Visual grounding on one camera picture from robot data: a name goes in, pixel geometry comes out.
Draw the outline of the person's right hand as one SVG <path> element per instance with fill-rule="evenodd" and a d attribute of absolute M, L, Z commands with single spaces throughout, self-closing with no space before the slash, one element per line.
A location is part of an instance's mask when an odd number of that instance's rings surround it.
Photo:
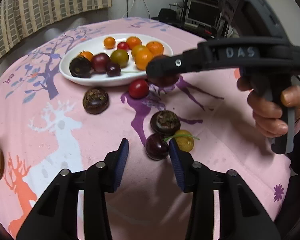
<path fill-rule="evenodd" d="M 283 109 L 278 104 L 260 97 L 245 79 L 240 77 L 237 81 L 237 88 L 240 91 L 250 91 L 247 97 L 248 105 L 253 110 L 255 126 L 267 138 L 276 138 L 288 132 L 288 125 L 281 117 Z M 281 93 L 283 106 L 295 110 L 294 129 L 295 133 L 300 131 L 300 87 L 291 86 Z"/>

